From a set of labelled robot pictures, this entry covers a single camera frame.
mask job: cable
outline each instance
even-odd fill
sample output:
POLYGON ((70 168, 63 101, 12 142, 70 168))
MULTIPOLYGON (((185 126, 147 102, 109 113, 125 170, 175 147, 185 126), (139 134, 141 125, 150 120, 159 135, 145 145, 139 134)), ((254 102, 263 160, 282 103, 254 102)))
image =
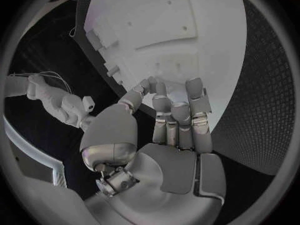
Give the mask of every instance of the cable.
POLYGON ((63 82, 66 90, 68 91, 68 93, 73 94, 69 84, 62 78, 62 76, 60 74, 58 74, 55 71, 42 71, 42 72, 24 72, 24 73, 12 73, 9 74, 9 77, 13 77, 13 76, 30 76, 30 75, 40 75, 43 77, 48 77, 48 78, 56 78, 59 79, 63 82))

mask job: black background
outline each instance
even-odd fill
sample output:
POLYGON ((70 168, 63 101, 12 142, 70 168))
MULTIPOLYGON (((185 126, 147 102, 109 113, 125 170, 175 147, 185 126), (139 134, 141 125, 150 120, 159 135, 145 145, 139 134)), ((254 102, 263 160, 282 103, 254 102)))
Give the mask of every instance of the black background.
MULTIPOLYGON (((290 20, 299 32, 299 22, 297 18, 300 10, 300 0, 278 0, 290 20)), ((0 38, 4 34, 5 28, 16 16, 24 0, 0 0, 1 19, 0 19, 0 38)), ((300 218, 298 215, 298 200, 300 188, 300 175, 298 175, 291 186, 289 192, 284 197, 279 206, 262 224, 277 224, 284 221, 287 224, 298 224, 300 218)), ((19 205, 14 198, 3 176, 0 176, 0 219, 1 224, 36 224, 28 213, 19 205)))

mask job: white curved surface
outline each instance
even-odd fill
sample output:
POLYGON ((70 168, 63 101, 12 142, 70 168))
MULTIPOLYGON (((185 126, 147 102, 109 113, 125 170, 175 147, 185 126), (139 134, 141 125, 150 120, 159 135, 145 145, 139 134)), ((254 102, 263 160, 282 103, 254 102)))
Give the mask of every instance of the white curved surface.
MULTIPOLYGON (((244 61, 243 0, 91 0, 84 29, 99 38, 106 68, 119 66, 113 78, 127 91, 155 76, 174 102, 186 101, 185 80, 201 77, 215 128, 244 61)), ((151 108, 152 96, 143 101, 151 108)))
POLYGON ((46 153, 40 151, 28 141, 26 141, 10 124, 10 122, 3 117, 4 119, 4 129, 9 140, 12 141, 23 153, 25 153, 30 158, 35 161, 43 164, 44 166, 53 169, 53 184, 66 186, 65 181, 65 169, 61 161, 47 155, 46 153))

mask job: wire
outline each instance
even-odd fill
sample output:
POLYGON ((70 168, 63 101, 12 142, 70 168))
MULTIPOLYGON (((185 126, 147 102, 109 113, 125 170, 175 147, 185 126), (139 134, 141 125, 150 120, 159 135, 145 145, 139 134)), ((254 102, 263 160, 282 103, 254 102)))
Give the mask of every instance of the wire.
POLYGON ((70 93, 73 94, 69 84, 62 78, 62 76, 60 74, 58 74, 55 71, 42 71, 42 72, 24 72, 24 73, 12 73, 9 74, 9 77, 13 77, 13 76, 30 76, 30 75, 40 75, 43 77, 48 77, 48 78, 55 78, 55 79, 59 79, 63 82, 66 90, 70 93))

